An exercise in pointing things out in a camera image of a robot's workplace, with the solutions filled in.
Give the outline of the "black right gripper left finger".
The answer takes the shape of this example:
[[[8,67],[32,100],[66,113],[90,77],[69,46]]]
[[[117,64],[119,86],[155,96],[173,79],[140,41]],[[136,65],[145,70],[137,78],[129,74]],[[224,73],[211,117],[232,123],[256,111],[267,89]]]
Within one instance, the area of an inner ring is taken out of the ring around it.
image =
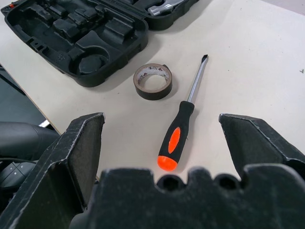
[[[81,116],[42,154],[0,215],[0,229],[68,229],[88,206],[104,113]]]

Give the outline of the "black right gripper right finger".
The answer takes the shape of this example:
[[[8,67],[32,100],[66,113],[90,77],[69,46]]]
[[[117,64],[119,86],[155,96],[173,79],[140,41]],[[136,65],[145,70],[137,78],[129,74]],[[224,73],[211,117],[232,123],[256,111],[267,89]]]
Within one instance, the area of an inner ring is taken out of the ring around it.
[[[234,167],[239,175],[250,164],[283,164],[305,179],[305,155],[259,118],[220,114]]]

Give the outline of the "black plastic tool case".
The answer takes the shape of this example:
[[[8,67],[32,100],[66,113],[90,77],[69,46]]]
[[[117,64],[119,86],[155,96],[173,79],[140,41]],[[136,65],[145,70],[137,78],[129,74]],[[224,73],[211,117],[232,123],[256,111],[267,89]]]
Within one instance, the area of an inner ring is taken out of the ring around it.
[[[102,84],[199,0],[16,0],[1,7],[10,29],[54,68],[84,87]]]

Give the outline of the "black rounded robot body shell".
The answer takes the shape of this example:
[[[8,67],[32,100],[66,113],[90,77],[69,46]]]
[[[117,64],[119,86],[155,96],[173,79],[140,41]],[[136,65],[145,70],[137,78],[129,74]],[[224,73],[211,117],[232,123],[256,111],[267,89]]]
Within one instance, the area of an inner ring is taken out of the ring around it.
[[[59,137],[51,129],[0,122],[0,200],[11,199],[43,152]]]

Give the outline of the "black orange flathead screwdriver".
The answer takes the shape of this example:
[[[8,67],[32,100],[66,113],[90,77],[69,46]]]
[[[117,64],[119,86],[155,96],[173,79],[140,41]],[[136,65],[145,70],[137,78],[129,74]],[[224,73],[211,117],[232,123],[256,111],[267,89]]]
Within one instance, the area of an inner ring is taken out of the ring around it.
[[[194,111],[193,98],[196,90],[200,87],[200,81],[202,79],[205,66],[208,62],[208,58],[209,56],[207,54],[203,56],[188,98],[186,101],[180,102],[179,111],[170,124],[161,144],[157,157],[157,164],[159,168],[165,171],[175,170],[180,161],[189,133],[190,117]]]

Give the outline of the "black tape roll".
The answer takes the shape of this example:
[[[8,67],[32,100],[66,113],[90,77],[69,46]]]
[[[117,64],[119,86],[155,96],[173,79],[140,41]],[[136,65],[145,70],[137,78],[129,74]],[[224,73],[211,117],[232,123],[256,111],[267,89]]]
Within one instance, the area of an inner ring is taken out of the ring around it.
[[[165,79],[166,84],[160,89],[145,89],[140,85],[141,81],[149,75],[158,75]],[[173,87],[173,75],[166,65],[149,63],[141,66],[133,75],[133,83],[137,94],[146,100],[160,100],[166,97]]]

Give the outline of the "silver claw hammer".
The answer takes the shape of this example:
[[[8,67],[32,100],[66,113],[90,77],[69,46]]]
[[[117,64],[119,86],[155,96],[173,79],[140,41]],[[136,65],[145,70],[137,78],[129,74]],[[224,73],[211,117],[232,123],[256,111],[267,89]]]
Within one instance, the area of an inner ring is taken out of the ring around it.
[[[147,9],[152,16],[160,16],[161,14],[172,12],[174,8],[187,2],[188,0],[165,0],[160,6],[151,6]]]

